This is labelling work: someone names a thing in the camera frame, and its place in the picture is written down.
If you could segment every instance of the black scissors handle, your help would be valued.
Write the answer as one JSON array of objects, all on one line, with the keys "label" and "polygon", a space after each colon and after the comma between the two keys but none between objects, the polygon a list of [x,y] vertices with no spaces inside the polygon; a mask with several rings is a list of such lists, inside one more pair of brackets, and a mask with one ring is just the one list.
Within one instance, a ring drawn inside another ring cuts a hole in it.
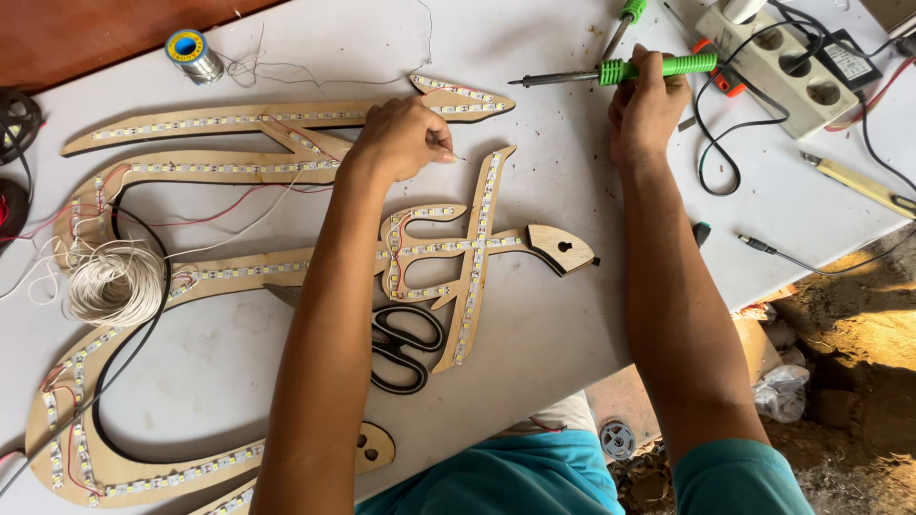
[{"label": "black scissors handle", "polygon": [[[387,322],[387,318],[391,313],[395,312],[408,312],[422,317],[432,325],[432,329],[436,332],[435,338],[431,342],[424,342],[411,333],[391,327]],[[423,352],[436,352],[442,349],[445,346],[445,329],[439,320],[424,309],[410,305],[393,304],[382,306],[372,311],[372,327],[384,334],[388,339],[388,343],[380,343],[373,340],[372,352],[380,354],[395,365],[412,370],[417,375],[417,380],[413,384],[400,386],[385,381],[373,370],[372,384],[395,395],[410,395],[423,389],[430,378],[430,373],[421,362],[401,352],[401,347],[409,345]]]}]

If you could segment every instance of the screwdriver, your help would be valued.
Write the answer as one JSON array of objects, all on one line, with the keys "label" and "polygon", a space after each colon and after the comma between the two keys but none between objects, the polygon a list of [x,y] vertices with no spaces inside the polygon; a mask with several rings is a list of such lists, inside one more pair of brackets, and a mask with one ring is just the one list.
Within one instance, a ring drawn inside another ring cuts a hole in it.
[{"label": "screwdriver", "polygon": [[624,8],[620,10],[620,27],[617,27],[617,32],[614,33],[611,42],[607,44],[605,53],[601,54],[601,60],[598,61],[596,68],[601,66],[602,62],[611,59],[614,50],[620,44],[620,39],[624,37],[624,32],[627,32],[627,27],[638,22],[642,12],[646,10],[646,2],[647,0],[627,0]]},{"label": "screwdriver", "polygon": [[[662,3],[665,5],[665,7],[668,8],[668,11],[672,15],[674,15],[674,18],[678,20],[678,23],[681,24],[681,27],[684,27],[684,30],[686,30],[687,34],[689,34],[690,37],[693,39],[694,45],[691,51],[694,54],[699,54],[699,53],[717,54],[718,53],[715,49],[715,46],[713,45],[713,42],[709,40],[709,38],[703,38],[703,39],[697,38],[696,35],[693,34],[693,31],[689,27],[687,27],[687,24],[683,22],[681,17],[678,16],[678,14],[674,12],[674,9],[672,9],[671,6],[668,5],[668,2],[662,2]],[[727,96],[728,98],[735,98],[736,96],[743,93],[747,88],[747,86],[745,86],[745,84],[741,82],[741,79],[738,78],[737,74],[731,68],[728,68],[728,67],[725,67],[722,70],[720,70],[719,74],[715,76],[715,79],[713,79],[713,82],[715,82],[715,85],[718,86],[718,88],[722,90],[722,93],[725,93],[725,96]]]},{"label": "screwdriver", "polygon": [[[715,69],[717,61],[718,56],[715,54],[666,57],[661,60],[661,72],[667,77],[669,75],[681,75],[683,73],[712,71]],[[611,84],[620,84],[629,79],[636,79],[638,76],[639,68],[632,62],[624,62],[622,59],[612,59],[600,62],[597,70],[567,71],[565,73],[551,73],[548,75],[534,76],[525,75],[524,79],[512,81],[510,84],[521,84],[528,88],[530,86],[540,86],[542,84],[592,81],[597,79],[599,85],[609,86]]]}]

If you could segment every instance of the person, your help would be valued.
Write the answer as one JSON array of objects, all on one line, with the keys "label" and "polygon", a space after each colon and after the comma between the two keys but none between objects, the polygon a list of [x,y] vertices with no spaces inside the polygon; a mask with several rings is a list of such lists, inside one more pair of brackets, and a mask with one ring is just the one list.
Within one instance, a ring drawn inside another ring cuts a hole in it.
[{"label": "person", "polygon": [[[633,51],[638,79],[608,108],[627,231],[627,340],[673,467],[680,513],[812,513],[769,446],[728,310],[703,264],[666,148],[691,98],[662,55]],[[454,160],[445,121],[419,97],[366,114],[289,328],[253,512],[354,510],[354,443],[372,366],[368,317],[378,220],[393,181]],[[358,513],[623,513],[582,396],[355,506]]]}]

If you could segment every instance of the table surface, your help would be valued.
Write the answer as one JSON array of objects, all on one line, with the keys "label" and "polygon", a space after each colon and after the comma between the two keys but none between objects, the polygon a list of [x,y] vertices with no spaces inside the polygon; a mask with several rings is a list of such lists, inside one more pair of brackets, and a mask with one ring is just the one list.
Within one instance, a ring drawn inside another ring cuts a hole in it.
[{"label": "table surface", "polygon": [[[621,0],[511,0],[467,7],[464,2],[430,0],[431,14],[417,0],[392,2],[292,1],[207,33],[213,48],[238,60],[256,52],[260,59],[307,66],[319,80],[382,82],[397,79],[428,59],[422,73],[503,94],[518,102],[511,113],[473,125],[452,127],[458,153],[473,165],[430,165],[412,181],[395,185],[385,212],[433,202],[469,203],[480,160],[506,145],[518,145],[507,163],[499,193],[495,229],[528,223],[554,225],[586,241],[602,259],[558,278],[536,258],[509,253],[491,259],[487,298],[474,352],[461,367],[431,377],[420,393],[399,397],[372,388],[365,420],[385,428],[397,458],[356,480],[356,497],[389,487],[440,462],[492,433],[524,419],[538,408],[604,378],[630,363],[624,337],[622,199],[607,156],[609,124],[605,110],[613,87],[561,84],[524,89],[506,82],[526,73],[590,68],[616,26]],[[673,3],[690,21],[703,7],[696,0]],[[878,24],[853,0],[847,10],[832,0],[807,0],[798,7],[831,29],[846,27],[864,49],[884,36]],[[361,16],[353,16],[356,9]],[[650,0],[642,20],[631,27],[617,52],[628,55],[636,41],[674,54],[688,52],[688,39]],[[875,59],[886,75],[900,62],[888,53]],[[294,66],[264,66],[261,73],[286,81],[307,78]],[[239,77],[244,82],[250,77]],[[701,77],[692,77],[695,87]],[[901,145],[906,116],[916,112],[916,74],[905,72],[869,119],[876,150],[893,163],[916,160],[916,148]],[[316,87],[261,78],[245,89],[229,77],[195,86],[166,61],[161,50],[71,82],[38,97],[48,124],[27,152],[36,175],[33,223],[49,216],[87,176],[120,159],[152,151],[214,148],[281,151],[263,136],[198,137],[110,148],[65,159],[63,145],[94,127],[128,115],[192,107],[284,103],[309,100],[388,98],[412,93],[407,80],[387,85],[338,82]],[[689,118],[692,108],[682,119]],[[767,118],[749,95],[703,99],[713,131],[739,121]],[[904,224],[888,209],[826,179],[802,162],[800,148],[859,170],[892,188],[904,186],[873,163],[860,127],[841,133],[821,131],[802,142],[778,127],[755,127],[725,140],[740,163],[744,182],[727,198],[700,188],[695,163],[705,142],[698,127],[675,133],[669,159],[694,221],[713,232],[703,257],[732,309],[755,300],[805,272],[791,263],[740,243],[741,232],[764,239],[805,262],[820,265]],[[334,131],[354,140],[355,129]],[[709,163],[710,182],[724,185],[723,161]],[[16,174],[18,164],[6,167]],[[246,189],[200,184],[147,184],[131,188],[124,206],[148,222],[196,219],[234,202]],[[160,230],[172,252],[222,241],[262,214],[280,188],[261,190],[238,209],[205,225]],[[231,258],[314,245],[330,198],[328,192],[291,194],[261,225],[234,242],[193,255],[194,260]],[[421,234],[456,235],[456,224],[426,225]],[[49,231],[37,238],[44,243]],[[0,260],[0,290],[30,266],[28,242],[16,242]],[[412,282],[432,283],[457,273],[454,262],[428,260],[411,269]],[[49,281],[33,293],[45,301]],[[446,308],[437,314],[450,316]],[[101,402],[113,442],[130,455],[181,460],[217,453],[264,435],[276,370],[291,310],[266,291],[250,291],[195,302],[168,312],[147,348]],[[0,385],[5,416],[0,444],[21,441],[28,408],[50,366],[89,330],[61,314],[60,297],[49,305],[28,301],[20,291],[5,300],[0,321],[5,357]],[[431,365],[435,356],[425,356]],[[182,513],[216,493],[206,492],[118,513]],[[4,511],[83,513],[51,495],[25,474],[2,500]]]}]

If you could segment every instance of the plastic bag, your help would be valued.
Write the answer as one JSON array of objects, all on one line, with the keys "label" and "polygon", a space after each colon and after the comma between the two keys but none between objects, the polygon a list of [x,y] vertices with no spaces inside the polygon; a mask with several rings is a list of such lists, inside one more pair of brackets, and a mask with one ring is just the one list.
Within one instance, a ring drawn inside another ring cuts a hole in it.
[{"label": "plastic bag", "polygon": [[778,422],[795,422],[804,412],[804,384],[811,374],[804,367],[782,365],[751,387],[757,413]]}]

